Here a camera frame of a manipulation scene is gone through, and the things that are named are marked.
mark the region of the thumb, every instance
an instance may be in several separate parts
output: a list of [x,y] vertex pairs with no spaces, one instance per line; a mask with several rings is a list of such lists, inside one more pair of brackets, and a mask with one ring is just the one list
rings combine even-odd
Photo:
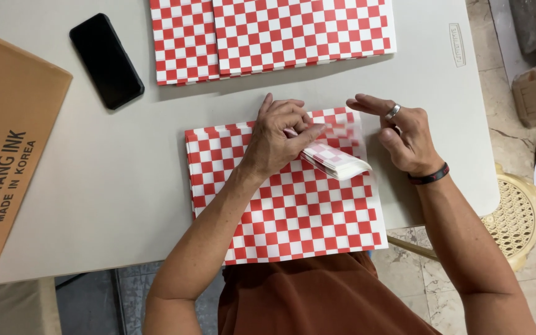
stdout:
[[411,150],[404,144],[403,139],[392,128],[383,128],[377,138],[384,148],[390,152],[393,162],[402,162],[407,160]]
[[290,139],[289,141],[291,141],[293,147],[296,150],[301,151],[305,149],[310,143],[315,141],[317,137],[324,132],[324,130],[326,130],[326,125],[316,124],[302,131],[301,134]]

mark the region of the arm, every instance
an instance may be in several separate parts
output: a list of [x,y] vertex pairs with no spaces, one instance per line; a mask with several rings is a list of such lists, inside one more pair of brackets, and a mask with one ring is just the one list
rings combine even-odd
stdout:
[[[394,106],[390,100],[358,94],[347,104],[381,117],[379,139],[402,171],[425,176],[444,165],[424,110],[403,107],[390,123],[383,118]],[[536,334],[510,264],[450,175],[417,191],[429,240],[460,294],[469,334]]]
[[[196,218],[161,266],[146,299],[145,335],[201,334],[195,301],[218,272],[233,234],[258,187],[294,159],[322,132],[308,127],[297,100],[266,96],[241,163],[224,187]],[[287,139],[293,127],[300,135]]]

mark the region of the forearm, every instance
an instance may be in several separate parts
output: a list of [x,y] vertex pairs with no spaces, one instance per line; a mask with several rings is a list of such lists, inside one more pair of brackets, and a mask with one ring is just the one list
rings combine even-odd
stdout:
[[233,170],[167,256],[151,287],[151,296],[197,299],[219,270],[241,215],[261,183],[238,168]]
[[417,190],[429,240],[459,293],[520,292],[502,251],[449,175]]

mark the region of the brown shirt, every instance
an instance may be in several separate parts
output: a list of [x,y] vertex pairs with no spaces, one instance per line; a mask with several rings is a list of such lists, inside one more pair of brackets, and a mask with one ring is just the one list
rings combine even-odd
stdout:
[[440,335],[378,279],[366,252],[227,266],[219,334]]

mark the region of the person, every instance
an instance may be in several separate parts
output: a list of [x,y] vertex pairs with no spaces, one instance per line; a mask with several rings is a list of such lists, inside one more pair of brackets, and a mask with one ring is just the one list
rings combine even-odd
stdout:
[[[303,104],[266,96],[241,163],[157,273],[146,301],[145,335],[202,333],[195,301],[220,269],[252,195],[324,130],[308,124]],[[387,121],[393,101],[358,94],[346,104],[380,116],[379,141],[398,169],[420,177],[444,166],[424,110],[402,107]],[[287,138],[283,130],[289,127],[300,135]],[[451,176],[416,188],[429,240],[460,294],[468,333],[536,334],[510,265]],[[223,276],[222,335],[439,334],[377,280],[365,252],[230,265]]]

